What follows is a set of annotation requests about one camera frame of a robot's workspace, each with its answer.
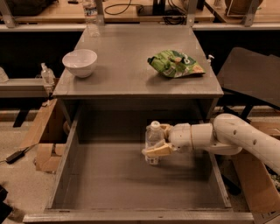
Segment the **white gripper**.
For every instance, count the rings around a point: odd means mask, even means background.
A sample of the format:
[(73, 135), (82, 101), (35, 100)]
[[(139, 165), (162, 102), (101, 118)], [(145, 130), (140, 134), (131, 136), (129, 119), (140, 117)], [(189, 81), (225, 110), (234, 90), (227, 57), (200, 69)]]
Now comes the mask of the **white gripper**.
[(172, 126), (168, 123), (162, 123), (160, 128), (164, 132), (164, 138), (169, 140), (169, 143), (162, 143), (159, 146), (145, 148), (142, 153), (147, 157), (164, 157), (172, 154), (174, 151), (191, 151), (192, 132), (189, 123), (180, 123)]

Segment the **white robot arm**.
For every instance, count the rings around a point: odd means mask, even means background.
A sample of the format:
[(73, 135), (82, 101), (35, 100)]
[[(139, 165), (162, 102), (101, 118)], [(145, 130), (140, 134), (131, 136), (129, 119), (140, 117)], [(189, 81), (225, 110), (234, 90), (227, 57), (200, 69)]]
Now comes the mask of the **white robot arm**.
[(160, 158), (181, 149), (205, 150), (217, 155), (235, 155), (246, 150), (280, 174), (280, 141), (243, 121), (236, 115), (220, 114), (211, 123), (163, 124), (167, 138), (142, 153)]

